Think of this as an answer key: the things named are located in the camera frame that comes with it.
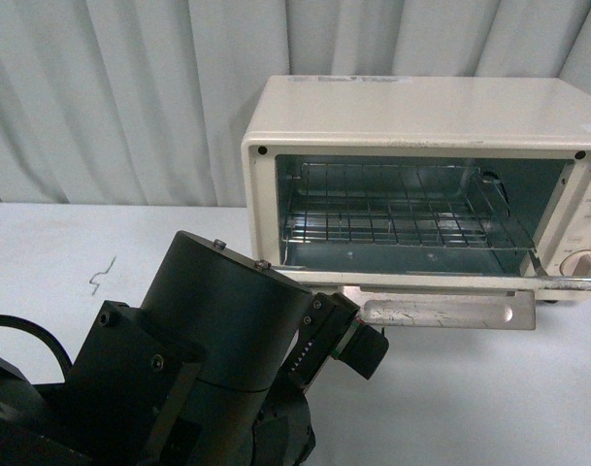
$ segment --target gray curtain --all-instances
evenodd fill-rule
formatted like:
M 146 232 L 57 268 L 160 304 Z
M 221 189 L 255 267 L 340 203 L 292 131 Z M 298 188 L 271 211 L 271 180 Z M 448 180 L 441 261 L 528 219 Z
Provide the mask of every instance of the gray curtain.
M 0 201 L 242 206 L 276 74 L 560 77 L 591 0 L 0 0 Z

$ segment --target wire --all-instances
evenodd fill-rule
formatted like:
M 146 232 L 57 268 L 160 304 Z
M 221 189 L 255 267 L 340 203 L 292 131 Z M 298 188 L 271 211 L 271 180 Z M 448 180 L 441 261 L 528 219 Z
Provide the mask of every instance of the wire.
M 47 347 L 57 359 L 60 369 L 62 370 L 62 375 L 64 376 L 64 379 L 66 379 L 69 371 L 71 370 L 71 366 L 73 365 L 71 358 L 66 353 L 60 342 L 58 342 L 55 337 L 51 335 L 45 328 L 21 317 L 1 315 L 0 327 L 9 327 L 16 330 L 21 330 L 41 340 L 45 345 L 47 345 Z

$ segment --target small wire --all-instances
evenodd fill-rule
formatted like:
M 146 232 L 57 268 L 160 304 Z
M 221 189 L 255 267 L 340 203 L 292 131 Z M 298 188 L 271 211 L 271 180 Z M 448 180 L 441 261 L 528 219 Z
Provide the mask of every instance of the small wire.
M 21 317 L 1 315 L 0 327 L 9 327 L 16 330 L 21 330 L 41 340 L 45 345 L 47 345 L 47 347 L 55 356 L 55 359 L 58 361 L 60 369 L 62 370 L 62 375 L 64 376 L 64 379 L 66 379 L 69 371 L 71 370 L 71 366 L 73 365 L 71 358 L 66 353 L 60 342 L 58 342 L 55 337 L 51 335 L 45 328 Z

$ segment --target table surface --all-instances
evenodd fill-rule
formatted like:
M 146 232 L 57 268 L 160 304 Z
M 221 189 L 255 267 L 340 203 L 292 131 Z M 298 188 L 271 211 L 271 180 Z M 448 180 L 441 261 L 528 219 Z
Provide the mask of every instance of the table surface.
M 140 305 L 178 230 L 250 254 L 245 209 L 0 204 L 0 314 L 74 359 L 103 300 Z M 369 382 L 329 361 L 308 393 L 307 465 L 591 465 L 591 299 L 539 305 L 537 326 L 388 328 Z M 0 356 L 33 383 L 62 380 L 16 330 L 0 328 Z

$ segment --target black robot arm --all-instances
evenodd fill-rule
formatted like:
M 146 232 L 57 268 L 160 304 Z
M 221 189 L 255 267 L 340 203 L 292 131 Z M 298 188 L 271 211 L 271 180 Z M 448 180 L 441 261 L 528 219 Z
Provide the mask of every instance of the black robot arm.
M 180 232 L 140 308 L 103 304 L 64 383 L 0 360 L 0 464 L 300 464 L 326 359 L 369 378 L 387 351 L 357 311 Z

